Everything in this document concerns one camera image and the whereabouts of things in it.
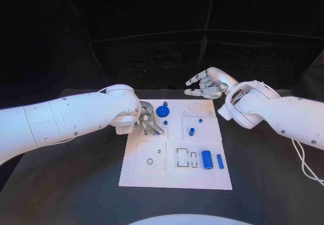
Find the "white base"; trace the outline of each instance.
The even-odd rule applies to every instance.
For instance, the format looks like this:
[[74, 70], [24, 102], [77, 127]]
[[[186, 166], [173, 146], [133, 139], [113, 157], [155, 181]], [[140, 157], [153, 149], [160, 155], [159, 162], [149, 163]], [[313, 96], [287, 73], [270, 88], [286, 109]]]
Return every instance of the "white base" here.
[[[196, 189], [224, 189], [232, 190], [228, 163], [224, 151], [222, 136], [219, 132], [219, 125], [217, 120], [217, 112], [212, 100], [143, 100], [152, 103], [158, 108], [168, 101], [171, 115], [165, 118], [156, 117], [158, 125], [168, 127], [168, 135], [155, 135], [147, 138], [140, 135], [145, 133], [145, 128], [137, 128], [132, 134], [129, 134], [126, 156], [123, 162], [120, 186], [126, 187], [153, 187], [153, 188], [196, 188]], [[202, 106], [202, 111], [195, 110], [189, 105], [198, 103]], [[195, 141], [185, 141], [183, 118], [186, 125], [198, 128], [198, 138]], [[204, 123], [198, 124], [196, 121], [204, 119]], [[207, 128], [207, 132], [211, 134], [207, 139], [199, 135], [202, 127]], [[165, 172], [149, 172], [150, 168], [145, 162], [147, 162], [149, 155], [139, 155], [139, 143], [147, 142], [147, 147], [143, 148], [147, 151], [155, 151], [158, 146], [166, 144], [166, 165]], [[178, 167], [178, 149], [188, 149], [189, 152], [189, 167]], [[212, 153], [212, 160], [215, 168], [205, 170], [202, 151], [209, 150]], [[192, 167], [192, 152], [198, 155], [198, 168]], [[217, 155], [222, 155], [225, 169], [219, 169]], [[142, 165], [146, 166], [145, 172], [137, 171], [136, 165], [142, 161]]]

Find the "white cable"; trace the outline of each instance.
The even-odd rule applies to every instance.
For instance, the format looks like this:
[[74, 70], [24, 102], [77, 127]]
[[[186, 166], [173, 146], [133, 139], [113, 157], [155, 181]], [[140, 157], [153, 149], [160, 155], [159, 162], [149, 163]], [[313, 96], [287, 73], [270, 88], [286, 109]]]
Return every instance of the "white cable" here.
[[[303, 161], [303, 172], [304, 172], [306, 176], [307, 176], [309, 178], [312, 178], [313, 180], [317, 180], [317, 181], [320, 182], [320, 184], [324, 186], [324, 180], [319, 179], [316, 173], [313, 172], [313, 170], [310, 169], [310, 167], [309, 167], [309, 165], [307, 165], [307, 163], [306, 163], [306, 151], [304, 151], [304, 147], [303, 147], [302, 143], [297, 141], [297, 143], [299, 143], [299, 145], [300, 145], [300, 147], [302, 147], [302, 150], [303, 150], [303, 156], [302, 156], [302, 153], [300, 153], [299, 148], [297, 148], [297, 146], [296, 146], [296, 142], [294, 142], [296, 140], [293, 139], [291, 141], [293, 141], [293, 145], [294, 145], [294, 147], [296, 147], [296, 151], [297, 151], [297, 153], [299, 153], [300, 159], [302, 159], [302, 161]], [[312, 177], [312, 176], [306, 173], [306, 168], [304, 168], [304, 166], [306, 166], [306, 168], [310, 170], [310, 172], [312, 172], [312, 174], [313, 174], [315, 177]]]
[[[110, 87], [110, 86], [109, 86]], [[103, 88], [99, 92], [101, 92], [103, 90], [106, 90], [109, 87]]]
[[65, 143], [65, 142], [70, 142], [71, 140], [74, 140], [75, 139], [75, 137], [74, 138], [71, 138], [71, 139], [68, 139], [67, 141], [63, 141], [63, 142], [57, 142], [57, 143], [54, 143], [54, 144], [50, 144], [50, 145], [57, 145], [57, 144], [63, 144], [63, 143]]

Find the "robotic hand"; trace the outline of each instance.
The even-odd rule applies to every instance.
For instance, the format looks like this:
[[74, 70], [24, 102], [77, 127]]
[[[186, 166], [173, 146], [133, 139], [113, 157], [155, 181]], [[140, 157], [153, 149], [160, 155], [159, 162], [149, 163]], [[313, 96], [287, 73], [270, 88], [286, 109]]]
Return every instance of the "robotic hand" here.
[[211, 67], [188, 82], [201, 80], [201, 89], [186, 95], [217, 99], [227, 94], [218, 112], [227, 120], [253, 129], [266, 120], [276, 132], [324, 150], [324, 103], [297, 97], [281, 97], [263, 82], [240, 83], [221, 69]]
[[163, 134], [153, 110], [152, 104], [139, 100], [135, 89], [122, 84], [100, 92], [0, 110], [0, 164], [42, 146], [71, 141], [109, 124], [120, 135], [132, 133], [139, 126]]

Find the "white board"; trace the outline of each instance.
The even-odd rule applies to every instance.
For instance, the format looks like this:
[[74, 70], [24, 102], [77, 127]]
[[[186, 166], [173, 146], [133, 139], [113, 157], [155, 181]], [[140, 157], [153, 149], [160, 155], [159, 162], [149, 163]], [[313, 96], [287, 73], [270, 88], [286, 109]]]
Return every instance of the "white board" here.
[[[129, 135], [120, 186], [232, 190], [214, 101], [176, 99], [147, 99], [142, 101], [150, 102], [155, 109], [168, 101], [171, 115], [165, 118], [156, 117], [159, 126], [168, 132], [163, 135], [145, 135], [145, 128], [139, 127]], [[196, 129], [194, 136], [188, 135], [188, 127]], [[166, 147], [165, 169], [160, 167], [163, 156], [162, 153], [158, 153], [158, 150], [163, 149], [163, 144]], [[178, 167], [178, 149], [188, 149], [189, 167]], [[215, 168], [211, 170], [204, 168], [202, 151], [205, 150], [212, 153]], [[198, 168], [192, 166], [194, 152], [196, 153]], [[219, 169], [218, 154], [222, 155], [225, 169]]]

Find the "robot finger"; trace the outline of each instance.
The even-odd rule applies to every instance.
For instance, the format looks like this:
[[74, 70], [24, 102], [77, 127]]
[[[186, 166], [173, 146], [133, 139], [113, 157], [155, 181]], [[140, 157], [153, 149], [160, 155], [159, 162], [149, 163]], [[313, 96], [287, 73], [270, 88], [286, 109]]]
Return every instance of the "robot finger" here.
[[192, 83], [198, 82], [201, 79], [207, 78], [208, 74], [207, 71], [201, 72], [188, 82], [186, 85], [189, 86]]
[[186, 95], [194, 95], [194, 96], [202, 96], [202, 90], [201, 89], [188, 89], [185, 90]]

